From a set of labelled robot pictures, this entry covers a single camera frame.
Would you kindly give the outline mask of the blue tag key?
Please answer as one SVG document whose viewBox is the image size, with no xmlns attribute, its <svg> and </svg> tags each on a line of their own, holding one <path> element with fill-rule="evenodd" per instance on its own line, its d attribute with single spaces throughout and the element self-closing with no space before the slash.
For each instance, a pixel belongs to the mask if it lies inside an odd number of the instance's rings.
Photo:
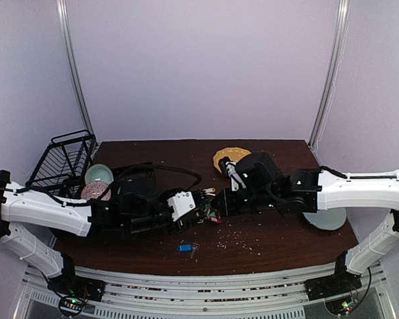
<svg viewBox="0 0 399 319">
<path fill-rule="evenodd" d="M 178 245 L 176 248 L 177 252 L 179 253 L 189 253 L 191 259 L 199 249 L 200 245 L 197 243 Z"/>
</svg>

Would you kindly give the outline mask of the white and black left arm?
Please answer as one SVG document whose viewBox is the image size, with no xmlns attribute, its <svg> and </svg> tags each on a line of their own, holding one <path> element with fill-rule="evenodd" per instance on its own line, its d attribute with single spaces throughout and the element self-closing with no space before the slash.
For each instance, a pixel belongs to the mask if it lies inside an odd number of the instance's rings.
<svg viewBox="0 0 399 319">
<path fill-rule="evenodd" d="M 114 191 L 108 185 L 96 199 L 55 197 L 44 189 L 21 187 L 0 171 L 0 244 L 39 269 L 68 295 L 82 290 L 73 260 L 46 246 L 30 233 L 25 224 L 58 229 L 78 237 L 109 232 L 143 233 L 167 227 L 179 233 L 202 219 L 209 193 L 204 190 L 173 189 L 163 199 L 148 202 L 127 193 L 122 185 Z"/>
</svg>

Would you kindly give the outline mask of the red tag key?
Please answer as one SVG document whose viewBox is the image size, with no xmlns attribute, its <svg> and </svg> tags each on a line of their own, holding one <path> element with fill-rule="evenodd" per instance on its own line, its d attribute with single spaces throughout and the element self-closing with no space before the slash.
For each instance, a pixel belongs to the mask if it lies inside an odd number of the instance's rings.
<svg viewBox="0 0 399 319">
<path fill-rule="evenodd" d="M 207 220 L 211 223 L 221 223 L 221 217 L 216 213 L 211 213 L 207 215 Z"/>
</svg>

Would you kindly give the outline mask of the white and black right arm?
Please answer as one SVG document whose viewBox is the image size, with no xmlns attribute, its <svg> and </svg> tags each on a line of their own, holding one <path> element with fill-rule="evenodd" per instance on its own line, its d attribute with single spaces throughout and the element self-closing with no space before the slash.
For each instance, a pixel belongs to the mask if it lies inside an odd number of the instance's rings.
<svg viewBox="0 0 399 319">
<path fill-rule="evenodd" d="M 220 191 L 211 205 L 223 216 L 274 209 L 280 214 L 331 209 L 385 208 L 383 222 L 357 246 L 342 253 L 327 286 L 342 293 L 372 263 L 399 245 L 399 169 L 382 173 L 342 173 L 327 166 L 298 169 L 285 176 L 270 155 L 249 154 L 237 163 L 222 158 L 226 176 L 240 182 Z"/>
</svg>

